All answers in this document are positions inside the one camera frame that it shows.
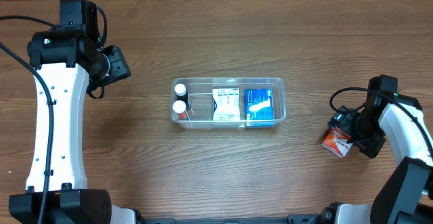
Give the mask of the clear plastic container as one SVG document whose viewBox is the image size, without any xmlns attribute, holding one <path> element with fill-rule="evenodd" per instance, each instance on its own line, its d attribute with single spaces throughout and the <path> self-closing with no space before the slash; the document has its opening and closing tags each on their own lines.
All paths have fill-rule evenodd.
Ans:
<svg viewBox="0 0 433 224">
<path fill-rule="evenodd" d="M 171 88 L 172 121 L 187 129 L 274 127 L 285 120 L 281 78 L 177 78 Z"/>
</svg>

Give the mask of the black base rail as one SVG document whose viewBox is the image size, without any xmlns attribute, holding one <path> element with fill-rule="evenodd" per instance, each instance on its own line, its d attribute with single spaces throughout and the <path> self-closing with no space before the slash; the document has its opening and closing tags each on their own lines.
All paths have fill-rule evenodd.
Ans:
<svg viewBox="0 0 433 224">
<path fill-rule="evenodd" d="M 288 215 L 287 217 L 254 217 L 240 219 L 142 219 L 140 224 L 318 224 L 320 214 Z"/>
</svg>

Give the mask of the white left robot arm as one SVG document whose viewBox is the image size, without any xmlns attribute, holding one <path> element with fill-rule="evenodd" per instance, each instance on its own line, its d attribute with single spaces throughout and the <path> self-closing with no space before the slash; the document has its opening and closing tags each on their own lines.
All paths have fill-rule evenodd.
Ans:
<svg viewBox="0 0 433 224">
<path fill-rule="evenodd" d="M 83 108 L 94 91 L 130 77 L 120 48 L 107 46 L 102 8 L 61 0 L 60 21 L 28 43 L 25 67 L 35 79 L 37 124 L 26 191 L 9 198 L 21 223 L 139 223 L 139 211 L 114 205 L 90 189 L 83 164 Z"/>
</svg>

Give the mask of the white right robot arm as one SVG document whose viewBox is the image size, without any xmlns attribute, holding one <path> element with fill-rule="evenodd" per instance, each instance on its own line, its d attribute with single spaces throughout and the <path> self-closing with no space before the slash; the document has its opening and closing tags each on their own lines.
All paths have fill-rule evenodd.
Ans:
<svg viewBox="0 0 433 224">
<path fill-rule="evenodd" d="M 375 158 L 391 145 L 396 168 L 371 204 L 334 202 L 316 223 L 431 223 L 432 207 L 420 203 L 432 196 L 432 137 L 422 107 L 398 92 L 398 80 L 381 74 L 369 80 L 361 106 L 334 108 L 322 146 L 339 157 L 351 147 Z"/>
</svg>

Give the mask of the black bottle white cap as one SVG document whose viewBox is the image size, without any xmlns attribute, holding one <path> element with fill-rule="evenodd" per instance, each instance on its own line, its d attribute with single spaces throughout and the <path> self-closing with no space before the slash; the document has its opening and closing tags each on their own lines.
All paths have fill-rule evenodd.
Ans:
<svg viewBox="0 0 433 224">
<path fill-rule="evenodd" d="M 175 95 L 176 95 L 176 100 L 183 101 L 186 105 L 186 110 L 189 110 L 190 109 L 189 93 L 184 84 L 179 83 L 175 85 Z"/>
</svg>

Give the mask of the orange bottle white cap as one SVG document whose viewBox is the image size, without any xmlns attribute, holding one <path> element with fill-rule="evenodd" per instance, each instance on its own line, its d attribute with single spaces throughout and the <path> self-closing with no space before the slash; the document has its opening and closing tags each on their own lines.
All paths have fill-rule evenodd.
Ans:
<svg viewBox="0 0 433 224">
<path fill-rule="evenodd" d="M 172 105 L 173 112 L 178 120 L 189 120 L 187 104 L 182 100 L 177 100 Z"/>
</svg>

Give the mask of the blue small box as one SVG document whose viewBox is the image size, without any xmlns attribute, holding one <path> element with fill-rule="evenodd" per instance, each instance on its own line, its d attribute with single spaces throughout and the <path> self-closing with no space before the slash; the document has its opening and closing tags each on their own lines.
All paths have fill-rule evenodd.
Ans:
<svg viewBox="0 0 433 224">
<path fill-rule="evenodd" d="M 246 89 L 244 91 L 247 127 L 274 125 L 272 89 Z"/>
</svg>

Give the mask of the red white small box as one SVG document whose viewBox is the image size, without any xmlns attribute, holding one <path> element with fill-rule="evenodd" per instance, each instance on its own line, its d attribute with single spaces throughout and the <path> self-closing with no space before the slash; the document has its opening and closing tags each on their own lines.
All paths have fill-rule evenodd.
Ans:
<svg viewBox="0 0 433 224">
<path fill-rule="evenodd" d="M 352 144 L 349 143 L 350 140 L 351 137 L 349 134 L 335 127 L 329 131 L 321 145 L 339 158 L 343 158 L 352 147 Z"/>
</svg>

